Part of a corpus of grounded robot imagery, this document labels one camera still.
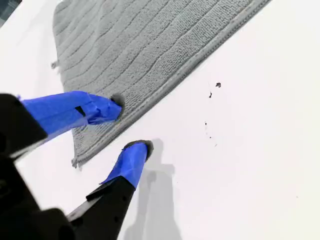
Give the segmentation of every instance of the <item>white table surface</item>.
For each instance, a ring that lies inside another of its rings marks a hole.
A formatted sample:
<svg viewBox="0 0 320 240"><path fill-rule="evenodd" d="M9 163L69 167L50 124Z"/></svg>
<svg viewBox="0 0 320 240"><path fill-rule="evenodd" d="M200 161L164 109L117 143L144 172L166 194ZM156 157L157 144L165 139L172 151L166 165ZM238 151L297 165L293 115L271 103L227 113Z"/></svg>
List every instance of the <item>white table surface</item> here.
<svg viewBox="0 0 320 240"><path fill-rule="evenodd" d="M58 2L24 0L0 29L1 92L63 91L50 67ZM319 8L273 0L82 170L70 132L21 159L38 204L68 214L146 139L155 151L120 240L320 239Z"/></svg>

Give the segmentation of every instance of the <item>gray bath mat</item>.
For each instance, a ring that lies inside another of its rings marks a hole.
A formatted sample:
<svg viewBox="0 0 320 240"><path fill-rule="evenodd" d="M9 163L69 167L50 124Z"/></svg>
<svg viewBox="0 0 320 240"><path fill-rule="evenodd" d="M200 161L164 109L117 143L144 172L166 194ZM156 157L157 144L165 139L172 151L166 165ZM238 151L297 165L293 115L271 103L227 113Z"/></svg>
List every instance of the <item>gray bath mat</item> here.
<svg viewBox="0 0 320 240"><path fill-rule="evenodd" d="M53 32L64 90L120 93L126 104L119 121L73 131L73 166L107 146L269 1L61 2Z"/></svg>

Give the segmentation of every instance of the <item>gray towel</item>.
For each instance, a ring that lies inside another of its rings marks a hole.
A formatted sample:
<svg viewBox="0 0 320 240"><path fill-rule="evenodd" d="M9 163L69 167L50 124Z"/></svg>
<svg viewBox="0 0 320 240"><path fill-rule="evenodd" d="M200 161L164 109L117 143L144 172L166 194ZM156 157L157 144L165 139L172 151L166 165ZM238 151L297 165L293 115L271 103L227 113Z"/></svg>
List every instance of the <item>gray towel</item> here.
<svg viewBox="0 0 320 240"><path fill-rule="evenodd" d="M120 120L73 130L73 166L106 147L269 1L61 2L53 21L53 67L60 66L64 90L125 99Z"/></svg>

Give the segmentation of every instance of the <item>ribbed towel texture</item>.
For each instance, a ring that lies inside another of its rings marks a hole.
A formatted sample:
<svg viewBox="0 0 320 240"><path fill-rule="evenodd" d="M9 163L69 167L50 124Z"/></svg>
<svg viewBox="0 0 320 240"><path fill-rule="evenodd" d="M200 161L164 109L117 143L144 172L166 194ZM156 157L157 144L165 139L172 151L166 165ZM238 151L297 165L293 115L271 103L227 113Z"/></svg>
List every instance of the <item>ribbed towel texture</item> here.
<svg viewBox="0 0 320 240"><path fill-rule="evenodd" d="M61 2L54 12L53 67L60 67L64 90L125 99L117 122L73 130L73 166L107 146L269 1Z"/></svg>

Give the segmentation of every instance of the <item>blue tape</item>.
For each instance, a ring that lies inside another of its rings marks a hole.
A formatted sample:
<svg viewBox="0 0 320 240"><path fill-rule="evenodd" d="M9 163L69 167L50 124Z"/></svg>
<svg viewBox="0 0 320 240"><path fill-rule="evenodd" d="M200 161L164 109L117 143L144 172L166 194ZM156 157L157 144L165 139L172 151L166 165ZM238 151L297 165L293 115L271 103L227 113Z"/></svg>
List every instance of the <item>blue tape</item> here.
<svg viewBox="0 0 320 240"><path fill-rule="evenodd" d="M147 153L148 147L142 142L135 143L123 149L109 176L101 184L105 184L116 177L122 176L127 179L132 186L137 188L147 159Z"/></svg>
<svg viewBox="0 0 320 240"><path fill-rule="evenodd" d="M114 121L122 111L121 106L112 100L83 91L23 100L21 103L46 131L47 140L72 128Z"/></svg>

